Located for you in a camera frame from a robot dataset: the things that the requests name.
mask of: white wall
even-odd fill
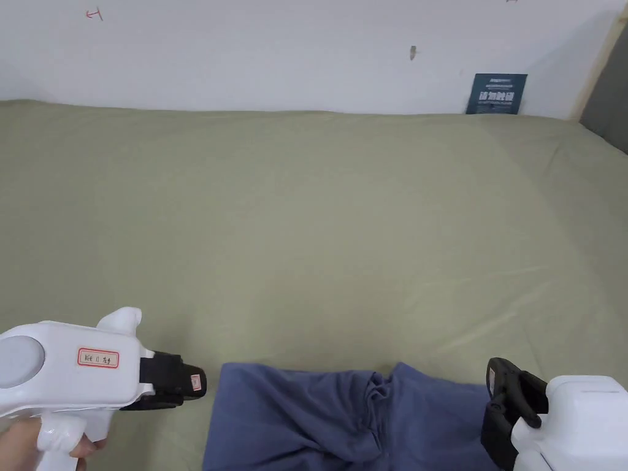
[[[528,73],[522,112],[568,117],[625,2],[5,1],[0,99],[459,113],[475,73]]]

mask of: white plastic casing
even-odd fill
[[[141,310],[125,307],[96,328],[44,321],[0,335],[0,417],[41,416],[37,471],[73,471],[68,453],[85,433],[106,438],[115,410],[144,394],[140,358],[152,358],[135,337]]]
[[[138,382],[139,359],[147,350],[135,336],[92,327],[40,322],[21,325],[0,339],[24,335],[45,352],[41,370],[18,386],[0,389],[0,416],[22,409],[116,408],[135,402],[143,390]],[[79,350],[115,352],[116,367],[80,364]]]
[[[540,429],[523,419],[511,441],[515,471],[628,470],[628,392],[607,376],[558,376],[549,382]]]

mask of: gray headboard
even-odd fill
[[[628,28],[619,36],[580,122],[628,153]]]

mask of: gripper handle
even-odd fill
[[[114,412],[87,409],[42,415],[37,444],[43,453],[37,471],[75,471],[78,459],[69,455],[72,450],[67,450],[75,445],[68,443],[78,442],[83,434],[91,441],[107,438]]]

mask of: human hand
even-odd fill
[[[0,435],[0,470],[35,471],[41,453],[37,449],[40,428],[41,420],[32,418],[15,422]],[[92,443],[83,435],[70,452],[71,457],[78,458],[77,471],[85,471],[87,466],[85,458],[104,448],[106,441]]]

